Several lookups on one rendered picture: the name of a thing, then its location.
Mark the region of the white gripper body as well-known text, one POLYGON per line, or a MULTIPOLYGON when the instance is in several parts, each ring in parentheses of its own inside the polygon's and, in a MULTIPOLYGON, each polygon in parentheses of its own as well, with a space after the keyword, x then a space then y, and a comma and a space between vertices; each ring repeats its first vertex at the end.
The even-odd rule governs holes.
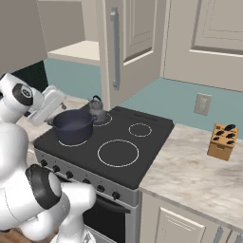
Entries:
POLYGON ((42 124, 64 101, 65 94, 54 85, 43 92, 32 88, 33 105, 28 110, 28 121, 33 125, 42 124))

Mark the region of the beige open wall cabinet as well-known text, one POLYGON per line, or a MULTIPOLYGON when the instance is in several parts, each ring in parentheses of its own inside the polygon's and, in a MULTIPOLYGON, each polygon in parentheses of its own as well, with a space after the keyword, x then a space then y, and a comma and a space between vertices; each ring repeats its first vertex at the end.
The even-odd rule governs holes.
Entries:
POLYGON ((47 57, 100 64, 96 0, 38 0, 47 57))

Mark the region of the beige open cabinet door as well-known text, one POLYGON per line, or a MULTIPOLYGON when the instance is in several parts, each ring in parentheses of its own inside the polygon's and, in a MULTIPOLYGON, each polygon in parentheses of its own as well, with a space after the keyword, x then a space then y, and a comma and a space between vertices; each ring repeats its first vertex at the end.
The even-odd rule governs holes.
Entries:
POLYGON ((110 110, 160 76, 170 0, 97 0, 103 107, 110 110), (120 88, 115 90, 114 31, 120 20, 120 88))

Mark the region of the black oven door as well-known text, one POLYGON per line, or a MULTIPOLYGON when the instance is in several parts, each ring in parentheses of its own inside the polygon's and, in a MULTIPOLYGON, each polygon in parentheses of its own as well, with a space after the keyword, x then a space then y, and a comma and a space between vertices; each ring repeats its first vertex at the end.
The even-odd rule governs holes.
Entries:
POLYGON ((84 213, 84 224, 94 234, 97 243, 139 243, 140 205, 135 206, 107 198, 126 209, 129 214, 119 214, 105 209, 95 202, 84 213))

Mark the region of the grey kettle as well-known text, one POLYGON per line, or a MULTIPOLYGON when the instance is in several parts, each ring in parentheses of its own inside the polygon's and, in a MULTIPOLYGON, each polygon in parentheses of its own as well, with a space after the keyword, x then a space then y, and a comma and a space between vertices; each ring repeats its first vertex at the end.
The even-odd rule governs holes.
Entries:
POLYGON ((102 99, 98 95, 89 100, 88 105, 89 113, 96 117, 96 122, 103 122, 106 119, 106 111, 103 109, 102 99))

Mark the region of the beige closed cabinet door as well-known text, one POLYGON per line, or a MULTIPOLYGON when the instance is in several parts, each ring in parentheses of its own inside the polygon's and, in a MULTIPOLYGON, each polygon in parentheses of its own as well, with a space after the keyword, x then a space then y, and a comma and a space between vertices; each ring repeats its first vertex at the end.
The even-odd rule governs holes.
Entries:
POLYGON ((164 77, 243 92, 243 0, 171 0, 164 77))

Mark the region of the dark blue pot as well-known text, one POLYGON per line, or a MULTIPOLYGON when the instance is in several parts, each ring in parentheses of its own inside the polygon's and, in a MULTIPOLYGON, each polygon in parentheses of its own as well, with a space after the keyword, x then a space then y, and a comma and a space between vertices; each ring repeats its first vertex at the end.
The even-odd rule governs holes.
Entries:
POLYGON ((96 116, 81 109, 72 109, 58 114, 52 126, 59 142, 64 145, 78 145, 91 138, 96 119, 96 116))

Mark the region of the black stove with oven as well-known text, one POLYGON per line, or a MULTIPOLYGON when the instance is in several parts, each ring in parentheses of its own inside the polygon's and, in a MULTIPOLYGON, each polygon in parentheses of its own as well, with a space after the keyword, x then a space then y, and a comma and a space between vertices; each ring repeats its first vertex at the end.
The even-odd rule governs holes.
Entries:
POLYGON ((50 129, 34 141, 34 150, 39 162, 47 161, 47 169, 60 167, 55 173, 60 181, 87 178, 97 195, 114 199, 112 193, 118 192, 116 200, 141 206, 139 185, 173 128, 171 120, 117 106, 83 144, 65 146, 50 129), (73 178, 66 178, 67 171, 73 178), (97 191, 99 185, 103 193, 97 191))

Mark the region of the wooden knife block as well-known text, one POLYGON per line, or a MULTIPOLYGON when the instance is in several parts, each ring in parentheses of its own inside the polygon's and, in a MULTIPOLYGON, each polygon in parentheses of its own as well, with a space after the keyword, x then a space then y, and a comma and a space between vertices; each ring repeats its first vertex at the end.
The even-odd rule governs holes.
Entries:
POLYGON ((228 161, 237 140, 238 128, 235 124, 216 123, 207 155, 228 161))

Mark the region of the beige wall outlet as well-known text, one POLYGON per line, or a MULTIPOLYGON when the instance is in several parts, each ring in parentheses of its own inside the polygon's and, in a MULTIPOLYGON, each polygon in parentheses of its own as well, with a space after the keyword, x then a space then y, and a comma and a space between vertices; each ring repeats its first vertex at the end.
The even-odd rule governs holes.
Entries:
POLYGON ((211 105, 212 95, 198 93, 196 95, 196 105, 194 112, 199 115, 207 116, 211 105))

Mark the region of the beige base cabinet door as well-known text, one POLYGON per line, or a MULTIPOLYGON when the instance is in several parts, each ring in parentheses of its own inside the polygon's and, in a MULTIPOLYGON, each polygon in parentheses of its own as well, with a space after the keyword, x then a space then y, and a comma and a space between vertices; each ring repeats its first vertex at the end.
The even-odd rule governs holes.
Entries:
POLYGON ((160 207, 156 243, 200 243, 205 229, 204 225, 160 207))

